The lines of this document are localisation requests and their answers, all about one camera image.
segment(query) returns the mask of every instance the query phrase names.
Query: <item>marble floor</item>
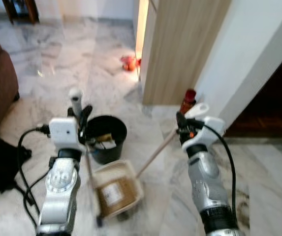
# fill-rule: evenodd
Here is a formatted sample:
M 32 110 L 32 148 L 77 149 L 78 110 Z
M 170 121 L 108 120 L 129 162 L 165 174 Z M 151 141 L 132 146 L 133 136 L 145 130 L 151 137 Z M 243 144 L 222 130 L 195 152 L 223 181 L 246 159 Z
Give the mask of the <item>marble floor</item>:
M 142 106 L 137 72 L 122 71 L 120 57 L 133 55 L 132 23 L 95 21 L 47 25 L 14 25 L 0 19 L 0 44 L 12 58 L 21 99 L 9 109 L 0 136 L 17 145 L 20 135 L 38 123 L 66 116 L 72 86 L 84 92 L 84 105 L 94 106 L 92 117 L 112 114 L 128 128 L 122 159 L 136 170 L 168 135 L 177 107 Z M 54 147 L 46 137 L 31 134 L 24 145 L 33 157 L 23 165 L 29 182 L 47 169 Z M 282 144 L 231 144 L 236 172 L 236 209 L 247 236 L 282 235 Z M 231 173 L 224 148 L 213 145 L 225 188 L 231 196 Z M 99 165 L 92 160 L 93 168 Z M 203 236 L 203 226 L 191 199 L 187 157 L 177 139 L 141 176 L 145 198 L 129 212 L 129 219 L 113 218 L 96 229 L 89 199 L 88 173 L 81 162 L 81 187 L 74 226 L 75 236 Z M 44 182 L 34 189 L 42 204 Z M 34 235 L 15 190 L 0 194 L 0 236 Z

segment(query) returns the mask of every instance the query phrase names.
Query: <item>black bucket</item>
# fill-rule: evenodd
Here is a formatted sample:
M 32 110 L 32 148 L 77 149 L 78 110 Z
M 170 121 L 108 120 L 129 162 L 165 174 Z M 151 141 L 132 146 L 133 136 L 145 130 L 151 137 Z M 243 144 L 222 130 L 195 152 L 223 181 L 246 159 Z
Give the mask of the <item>black bucket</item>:
M 87 122 L 87 140 L 109 133 L 111 133 L 112 139 L 116 143 L 115 147 L 100 149 L 95 145 L 91 145 L 93 157 L 99 164 L 107 164 L 119 160 L 127 134 L 126 126 L 120 119 L 113 116 L 99 116 Z

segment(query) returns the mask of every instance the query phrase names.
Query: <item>red cap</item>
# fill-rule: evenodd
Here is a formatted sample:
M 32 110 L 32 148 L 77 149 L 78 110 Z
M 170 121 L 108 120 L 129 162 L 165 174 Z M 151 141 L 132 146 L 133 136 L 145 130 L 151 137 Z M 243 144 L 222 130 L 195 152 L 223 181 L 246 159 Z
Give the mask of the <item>red cap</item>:
M 193 89 L 188 89 L 186 91 L 185 101 L 186 102 L 194 102 L 195 95 L 196 95 L 196 92 Z

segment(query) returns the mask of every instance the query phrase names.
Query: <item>bottle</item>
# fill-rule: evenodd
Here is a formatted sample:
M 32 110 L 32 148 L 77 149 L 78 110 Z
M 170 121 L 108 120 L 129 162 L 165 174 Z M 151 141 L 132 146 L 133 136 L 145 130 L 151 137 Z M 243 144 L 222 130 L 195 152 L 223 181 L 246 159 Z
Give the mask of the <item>bottle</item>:
M 195 95 L 196 92 L 193 89 L 188 89 L 186 91 L 185 98 L 183 99 L 180 107 L 180 112 L 182 114 L 185 114 L 196 104 Z

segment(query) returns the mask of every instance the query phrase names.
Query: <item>doorway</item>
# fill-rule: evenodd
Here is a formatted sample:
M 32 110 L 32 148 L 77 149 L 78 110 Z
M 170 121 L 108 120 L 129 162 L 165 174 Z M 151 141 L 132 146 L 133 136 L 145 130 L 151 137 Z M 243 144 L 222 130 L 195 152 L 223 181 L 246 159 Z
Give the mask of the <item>doorway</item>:
M 226 136 L 282 138 L 282 64 L 232 123 Z

